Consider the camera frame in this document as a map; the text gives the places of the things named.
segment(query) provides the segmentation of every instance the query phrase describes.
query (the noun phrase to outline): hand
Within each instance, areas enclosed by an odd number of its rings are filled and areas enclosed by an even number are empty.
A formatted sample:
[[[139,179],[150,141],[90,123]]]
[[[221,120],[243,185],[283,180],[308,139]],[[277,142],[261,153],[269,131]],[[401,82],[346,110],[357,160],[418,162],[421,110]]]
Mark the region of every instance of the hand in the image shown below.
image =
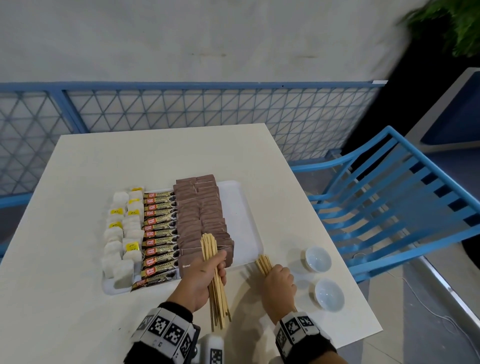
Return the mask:
[[[218,268],[223,285],[227,284],[226,257],[227,252],[221,250],[206,262],[195,259],[167,301],[178,303],[192,313],[201,309],[207,303],[208,285],[215,275],[215,268]]]
[[[274,266],[266,276],[262,290],[262,305],[274,325],[285,315],[295,311],[295,293],[297,286],[293,284],[290,269],[283,268],[280,264]]]

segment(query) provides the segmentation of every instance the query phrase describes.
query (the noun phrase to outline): white tray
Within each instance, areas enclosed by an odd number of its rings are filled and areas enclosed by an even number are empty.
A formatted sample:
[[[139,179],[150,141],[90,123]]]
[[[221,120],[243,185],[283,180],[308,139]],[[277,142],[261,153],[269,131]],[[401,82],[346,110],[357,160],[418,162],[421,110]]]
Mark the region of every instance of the white tray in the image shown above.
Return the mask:
[[[237,181],[223,181],[218,182],[217,186],[220,191],[223,217],[227,224],[227,230],[235,242],[232,267],[251,263],[258,258],[259,254],[263,254],[264,247],[241,184]],[[172,191],[172,189],[167,188],[145,193],[165,191]],[[135,282],[140,279],[140,275],[135,275]],[[131,290],[130,288],[121,290],[113,288],[113,279],[105,279],[103,275],[102,288],[103,292],[109,295],[130,292]]]

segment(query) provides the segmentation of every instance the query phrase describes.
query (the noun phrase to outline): left hand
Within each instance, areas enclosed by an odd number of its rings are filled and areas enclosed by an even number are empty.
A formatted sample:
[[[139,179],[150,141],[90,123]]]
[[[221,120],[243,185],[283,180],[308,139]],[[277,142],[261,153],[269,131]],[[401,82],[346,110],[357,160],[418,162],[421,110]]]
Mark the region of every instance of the left hand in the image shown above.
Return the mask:
[[[208,285],[215,275],[215,268],[218,268],[223,285],[227,283],[226,257],[227,252],[221,250],[206,262],[195,259],[167,301],[178,303],[192,313],[202,308],[208,300]]]

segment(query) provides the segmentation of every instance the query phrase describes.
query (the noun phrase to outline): right hand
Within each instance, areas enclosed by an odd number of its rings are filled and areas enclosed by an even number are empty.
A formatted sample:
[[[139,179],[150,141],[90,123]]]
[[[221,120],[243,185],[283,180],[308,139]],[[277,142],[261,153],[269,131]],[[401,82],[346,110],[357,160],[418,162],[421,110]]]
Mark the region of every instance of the right hand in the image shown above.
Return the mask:
[[[293,284],[290,269],[280,264],[274,266],[266,276],[262,290],[262,305],[274,325],[285,315],[295,311],[295,293],[297,286]]]

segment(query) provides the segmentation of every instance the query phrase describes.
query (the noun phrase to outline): white table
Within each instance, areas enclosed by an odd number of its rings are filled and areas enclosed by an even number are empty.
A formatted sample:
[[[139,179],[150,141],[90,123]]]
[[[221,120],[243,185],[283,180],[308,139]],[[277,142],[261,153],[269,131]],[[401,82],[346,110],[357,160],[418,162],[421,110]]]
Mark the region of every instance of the white table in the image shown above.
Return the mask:
[[[296,306],[336,347],[382,330],[264,124],[62,136],[0,265],[2,363],[121,363],[129,337],[176,282],[116,296],[101,288],[105,211],[131,185],[171,187],[213,173],[241,182],[271,261],[289,266]],[[307,273],[299,257],[323,246],[331,269]],[[277,355],[254,264],[228,270],[233,322],[221,332],[227,362],[266,363]],[[312,300],[320,278],[335,280],[345,307],[329,313]],[[209,333],[208,305],[194,322]]]

